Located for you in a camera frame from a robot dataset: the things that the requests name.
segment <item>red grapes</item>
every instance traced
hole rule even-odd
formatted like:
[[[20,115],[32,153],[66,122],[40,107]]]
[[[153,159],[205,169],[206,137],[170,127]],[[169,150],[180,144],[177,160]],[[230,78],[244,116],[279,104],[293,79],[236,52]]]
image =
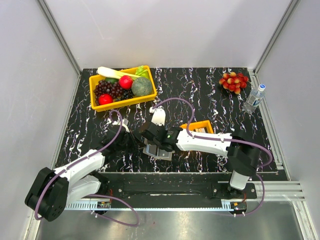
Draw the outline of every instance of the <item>red grapes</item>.
[[[95,103],[97,106],[99,106],[99,97],[102,94],[109,94],[116,102],[125,99],[132,99],[133,98],[133,93],[130,90],[125,90],[123,89],[120,85],[119,82],[115,82],[112,84],[110,81],[105,81],[105,80],[100,80],[98,85],[95,86],[95,89],[93,90],[95,96]]]

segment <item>water bottle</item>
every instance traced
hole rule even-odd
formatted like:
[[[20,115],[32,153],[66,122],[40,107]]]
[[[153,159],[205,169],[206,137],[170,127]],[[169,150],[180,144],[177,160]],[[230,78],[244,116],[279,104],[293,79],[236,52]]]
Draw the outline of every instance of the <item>water bottle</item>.
[[[252,114],[265,97],[265,88],[266,86],[264,84],[260,84],[258,87],[253,88],[246,99],[246,102],[243,104],[242,110],[248,114]]]

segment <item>melon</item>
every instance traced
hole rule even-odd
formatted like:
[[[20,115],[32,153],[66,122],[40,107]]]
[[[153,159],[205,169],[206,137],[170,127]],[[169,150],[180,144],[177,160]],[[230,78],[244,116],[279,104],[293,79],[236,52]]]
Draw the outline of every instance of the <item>melon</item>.
[[[131,90],[137,97],[150,95],[152,93],[152,84],[148,78],[138,77],[133,81]]]

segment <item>gray floor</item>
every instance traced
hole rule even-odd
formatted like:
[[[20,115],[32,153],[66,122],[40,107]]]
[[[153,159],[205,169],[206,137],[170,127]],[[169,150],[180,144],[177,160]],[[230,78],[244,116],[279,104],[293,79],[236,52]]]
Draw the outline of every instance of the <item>gray floor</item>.
[[[129,211],[109,212],[135,222]],[[42,221],[37,240],[300,240],[303,239],[289,202],[266,202],[251,216],[226,217],[212,212],[138,212],[139,227],[127,227],[89,212],[64,211],[53,222]]]

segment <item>white robotic arm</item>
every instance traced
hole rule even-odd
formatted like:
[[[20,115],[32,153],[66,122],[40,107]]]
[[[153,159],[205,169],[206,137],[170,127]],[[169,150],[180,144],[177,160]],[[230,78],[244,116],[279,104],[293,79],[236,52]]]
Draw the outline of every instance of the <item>white robotic arm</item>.
[[[171,153],[173,151],[201,151],[211,154],[216,154],[228,158],[234,168],[230,187],[236,190],[243,190],[246,187],[250,177],[256,174],[260,151],[257,148],[250,146],[236,145],[231,140],[233,138],[241,138],[236,134],[231,133],[194,133],[198,137],[207,137],[210,139],[199,139],[190,136],[186,129],[172,127],[165,129],[166,113],[162,108],[150,109],[153,113],[152,120],[146,122],[140,129],[140,134],[145,137],[145,142],[148,146],[144,153],[153,156],[154,158],[163,159],[161,155],[150,154],[146,151],[152,149],[152,146],[158,147],[160,151]]]

